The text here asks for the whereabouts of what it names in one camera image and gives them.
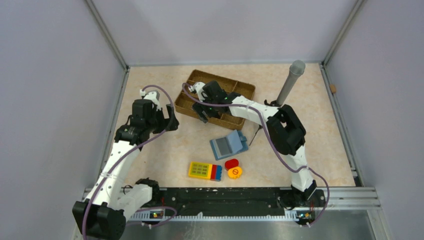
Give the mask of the grey credit card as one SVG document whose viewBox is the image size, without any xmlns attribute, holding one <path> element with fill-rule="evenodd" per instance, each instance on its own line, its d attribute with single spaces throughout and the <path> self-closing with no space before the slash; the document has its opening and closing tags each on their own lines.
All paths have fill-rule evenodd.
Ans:
<svg viewBox="0 0 424 240">
<path fill-rule="evenodd" d="M 215 140 L 215 150 L 219 158 L 230 155 L 233 152 L 227 137 L 221 137 Z"/>
</svg>

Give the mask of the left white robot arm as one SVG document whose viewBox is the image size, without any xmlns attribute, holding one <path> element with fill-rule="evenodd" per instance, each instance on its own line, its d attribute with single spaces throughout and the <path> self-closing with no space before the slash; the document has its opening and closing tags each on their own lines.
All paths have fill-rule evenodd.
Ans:
<svg viewBox="0 0 424 240">
<path fill-rule="evenodd" d="M 159 183 L 144 178 L 128 193 L 120 195 L 123 182 L 143 146 L 168 131 L 178 129 L 173 103 L 163 109 L 151 99 L 137 99 L 132 114 L 116 131 L 112 150 L 95 186 L 83 201 L 76 201 L 72 214 L 83 239 L 118 240 L 127 221 L 143 205 L 154 207 L 160 202 Z"/>
</svg>

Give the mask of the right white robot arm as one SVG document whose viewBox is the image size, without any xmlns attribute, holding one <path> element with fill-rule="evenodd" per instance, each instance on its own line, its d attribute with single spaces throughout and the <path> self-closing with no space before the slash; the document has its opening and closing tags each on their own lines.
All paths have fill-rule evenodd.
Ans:
<svg viewBox="0 0 424 240">
<path fill-rule="evenodd" d="M 227 93 L 216 81 L 184 83 L 182 88 L 187 95 L 197 95 L 192 108 L 204 123 L 229 114 L 262 127 L 278 159 L 292 173 L 294 202 L 307 206 L 313 200 L 317 183 L 306 159 L 306 129 L 290 105 L 265 105 L 237 92 Z"/>
</svg>

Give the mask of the blue leather card holder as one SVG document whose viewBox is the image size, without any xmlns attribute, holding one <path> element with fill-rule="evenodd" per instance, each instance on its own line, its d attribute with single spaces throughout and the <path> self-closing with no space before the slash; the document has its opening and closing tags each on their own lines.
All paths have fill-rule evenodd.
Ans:
<svg viewBox="0 0 424 240">
<path fill-rule="evenodd" d="M 249 149 L 247 138 L 240 130 L 233 130 L 224 137 L 211 139 L 209 143 L 216 161 L 235 156 Z"/>
</svg>

